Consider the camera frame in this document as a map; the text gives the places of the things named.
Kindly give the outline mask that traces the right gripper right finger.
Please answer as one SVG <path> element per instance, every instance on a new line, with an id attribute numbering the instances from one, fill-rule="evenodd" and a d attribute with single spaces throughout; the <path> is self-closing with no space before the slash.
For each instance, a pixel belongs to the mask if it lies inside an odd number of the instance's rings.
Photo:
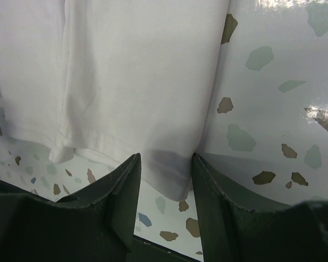
<path id="1" fill-rule="evenodd" d="M 198 154 L 191 171 L 205 261 L 328 261 L 328 200 L 268 199 Z"/>

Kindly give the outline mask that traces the white t shirt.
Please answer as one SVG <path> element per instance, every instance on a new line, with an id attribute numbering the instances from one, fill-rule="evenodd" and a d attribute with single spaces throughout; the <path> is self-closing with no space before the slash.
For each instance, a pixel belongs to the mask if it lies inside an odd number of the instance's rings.
<path id="1" fill-rule="evenodd" d="M 228 1 L 0 1 L 3 130 L 186 199 Z"/>

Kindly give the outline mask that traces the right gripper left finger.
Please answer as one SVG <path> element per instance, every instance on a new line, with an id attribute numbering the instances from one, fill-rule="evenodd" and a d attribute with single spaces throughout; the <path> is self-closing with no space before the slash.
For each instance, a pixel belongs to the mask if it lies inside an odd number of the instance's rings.
<path id="1" fill-rule="evenodd" d="M 140 154 L 57 202 L 0 180 L 0 261 L 125 261 L 140 180 Z"/>

